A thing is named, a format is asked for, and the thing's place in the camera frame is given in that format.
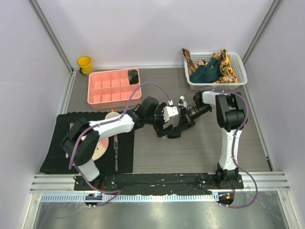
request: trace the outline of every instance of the black mat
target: black mat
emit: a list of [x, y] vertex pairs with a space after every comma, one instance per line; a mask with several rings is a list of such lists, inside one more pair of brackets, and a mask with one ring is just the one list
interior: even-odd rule
[[[77, 171], [68, 169], [70, 158], [66, 158], [60, 142], [70, 129], [70, 123], [84, 117], [88, 121], [98, 121], [105, 118], [107, 112], [72, 112], [61, 114], [56, 119], [56, 125], [46, 159], [40, 172], [47, 174], [74, 174]], [[134, 131], [118, 135], [118, 172], [115, 172], [115, 152], [113, 137], [109, 138], [109, 146], [105, 154], [95, 161], [101, 173], [132, 173], [133, 167]]]

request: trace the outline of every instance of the metal frame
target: metal frame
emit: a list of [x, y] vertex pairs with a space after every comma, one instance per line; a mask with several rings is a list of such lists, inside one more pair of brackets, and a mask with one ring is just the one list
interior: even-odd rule
[[[255, 191], [254, 184], [246, 173], [240, 173], [244, 182], [244, 189], [238, 189], [237, 192]], [[259, 191], [278, 191], [282, 207], [290, 228], [299, 229], [295, 210], [290, 198], [290, 188], [284, 172], [253, 172], [251, 175], [255, 178]], [[72, 202], [82, 202], [86, 193], [95, 191], [74, 191], [75, 175], [45, 175], [36, 174], [30, 189], [32, 195], [28, 214], [23, 229], [32, 229], [38, 213], [40, 202], [65, 202], [66, 199], [74, 200]], [[121, 196], [116, 202], [173, 202], [173, 201], [214, 201], [217, 198], [217, 192], [230, 190], [212, 190], [212, 195], [202, 196], [165, 196], [162, 199], [154, 197]]]
[[59, 56], [61, 57], [61, 59], [63, 60], [64, 64], [66, 65], [67, 69], [69, 70], [69, 72], [72, 74], [73, 73], [73, 67], [70, 64], [66, 54], [64, 53], [61, 45], [59, 44], [51, 26], [49, 25], [46, 17], [44, 16], [44, 13], [42, 12], [39, 4], [37, 3], [36, 0], [28, 0], [30, 5], [32, 6], [34, 12], [36, 13], [39, 21], [41, 22], [44, 30], [46, 31], [47, 35], [49, 36], [51, 42], [53, 43], [56, 51], [58, 52]]
[[38, 213], [38, 208], [41, 200], [41, 193], [31, 194], [31, 200], [28, 207], [28, 212], [23, 224], [23, 229], [32, 229], [34, 227], [35, 219]]
[[[240, 173], [244, 182], [244, 189], [236, 191], [255, 191], [254, 183], [246, 173]], [[289, 185], [283, 172], [253, 172], [251, 173], [257, 182], [260, 191], [289, 191]], [[73, 177], [70, 175], [45, 175], [36, 174], [30, 193], [81, 193], [74, 191]]]
[[73, 73], [70, 74], [70, 76], [69, 76], [66, 91], [65, 91], [65, 95], [63, 97], [63, 101], [62, 101], [62, 105], [61, 105], [61, 110], [60, 110], [60, 113], [59, 113], [60, 115], [67, 113], [69, 100], [70, 100], [70, 96], [71, 96], [74, 81], [75, 81], [76, 72], [77, 71], [73, 71]]
[[299, 221], [297, 219], [297, 215], [295, 213], [295, 209], [292, 205], [292, 201], [290, 198], [291, 193], [287, 192], [287, 191], [286, 192], [278, 191], [278, 195], [279, 195], [289, 228], [291, 228], [291, 229], [301, 228]]
[[253, 103], [252, 103], [252, 100], [251, 100], [251, 97], [250, 97], [249, 87], [247, 85], [244, 85], [244, 91], [245, 91], [247, 99], [248, 99], [248, 104], [249, 104], [251, 112], [252, 112], [252, 116], [253, 116], [253, 119], [254, 119], [254, 123], [256, 125], [256, 129], [257, 129], [259, 138], [261, 139], [262, 147], [263, 147], [264, 153], [266, 155], [266, 159], [267, 159], [270, 171], [274, 172], [274, 167], [272, 165], [272, 159], [269, 155], [268, 148], [267, 148], [266, 142], [264, 140], [263, 132], [262, 132], [261, 127], [259, 125], [256, 113], [255, 113], [255, 110], [254, 110], [254, 106], [253, 106]]
[[272, 2], [271, 6], [269, 7], [269, 9], [267, 11], [267, 14], [265, 15], [261, 25], [259, 26], [255, 36], [253, 37], [253, 39], [252, 39], [244, 57], [243, 57], [243, 63], [244, 64], [246, 64], [246, 62], [248, 61], [248, 59], [249, 59], [250, 55], [252, 54], [255, 46], [257, 45], [258, 41], [262, 37], [265, 29], [269, 25], [269, 22], [270, 22], [271, 18], [274, 16], [274, 14], [276, 13], [276, 11], [279, 8], [281, 3], [282, 3], [282, 0], [274, 0]]

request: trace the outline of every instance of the fabric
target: fabric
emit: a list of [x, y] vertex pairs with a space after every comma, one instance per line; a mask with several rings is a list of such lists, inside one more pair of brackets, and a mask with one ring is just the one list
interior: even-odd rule
[[[107, 112], [72, 112], [61, 114], [56, 119], [56, 125], [48, 154], [40, 168], [47, 174], [76, 174], [73, 168], [68, 169], [70, 158], [60, 146], [60, 142], [70, 129], [70, 123], [84, 117], [88, 121], [98, 121], [105, 118]], [[118, 172], [115, 172], [115, 151], [113, 137], [109, 138], [109, 146], [105, 154], [95, 161], [101, 173], [132, 173], [134, 131], [118, 135]]]
[[192, 83], [213, 83], [222, 75], [219, 71], [219, 61], [211, 60], [207, 65], [202, 63], [196, 69], [196, 71], [190, 75], [190, 81]]
[[139, 76], [137, 70], [128, 71], [129, 84], [137, 84], [139, 82]]
[[182, 53], [187, 62], [189, 75], [191, 75], [196, 71], [196, 69], [198, 68], [198, 65], [192, 61], [190, 51], [188, 51], [187, 49], [182, 49]]
[[226, 49], [213, 53], [211, 59], [220, 62], [219, 70], [223, 76], [217, 80], [217, 83], [238, 83], [237, 76], [231, 66], [231, 57], [228, 56]]
[[[188, 72], [190, 76], [190, 81], [192, 83], [195, 83], [191, 80], [191, 75], [195, 73], [197, 68], [200, 67], [200, 65], [207, 65], [208, 62], [205, 60], [199, 60], [198, 63], [195, 63], [191, 59], [190, 51], [187, 49], [182, 49], [183, 51], [183, 56], [185, 60], [187, 61], [187, 66], [188, 66]], [[211, 60], [217, 60], [219, 62], [219, 72], [220, 72], [220, 77], [215, 81], [215, 83], [238, 83], [237, 76], [231, 66], [231, 57], [227, 55], [226, 49], [223, 49], [221, 52], [215, 52], [211, 56]]]

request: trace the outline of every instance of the black cloth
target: black cloth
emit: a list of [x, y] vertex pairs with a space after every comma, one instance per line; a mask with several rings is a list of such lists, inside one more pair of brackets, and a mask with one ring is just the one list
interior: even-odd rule
[[[60, 142], [70, 129], [70, 123], [75, 123], [84, 117], [88, 121], [98, 121], [105, 118], [107, 112], [72, 112], [61, 114], [56, 119], [56, 125], [46, 159], [40, 172], [47, 174], [74, 174], [76, 169], [68, 169], [70, 158], [60, 146]], [[109, 137], [109, 145], [105, 154], [95, 161], [101, 173], [132, 173], [133, 167], [134, 131], [118, 135], [118, 172], [115, 172], [115, 151], [113, 136]]]
[[218, 60], [211, 59], [207, 65], [199, 65], [195, 72], [190, 75], [192, 83], [213, 83], [222, 76]]

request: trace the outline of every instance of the gray floor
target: gray floor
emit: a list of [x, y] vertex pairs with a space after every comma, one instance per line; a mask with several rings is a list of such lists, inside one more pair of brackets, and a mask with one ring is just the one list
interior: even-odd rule
[[[140, 69], [141, 82], [161, 85], [177, 104], [179, 97], [189, 91], [183, 68]], [[243, 87], [239, 87], [243, 96]], [[87, 103], [88, 77], [77, 74], [68, 106], [68, 112], [94, 111]], [[194, 93], [186, 101], [193, 102]], [[166, 102], [166, 96], [157, 87], [145, 85], [142, 100], [147, 96]], [[221, 154], [222, 134], [216, 121], [215, 110], [199, 117], [196, 126], [182, 132], [178, 139], [157, 138], [152, 126], [135, 132], [133, 171], [140, 172], [213, 172]], [[238, 162], [250, 172], [270, 171], [252, 114], [241, 135]]]
[[[236, 206], [249, 203], [254, 192], [235, 194]], [[84, 203], [40, 203], [35, 229], [288, 229], [277, 192], [260, 192], [242, 210], [215, 202], [112, 203], [82, 209]]]

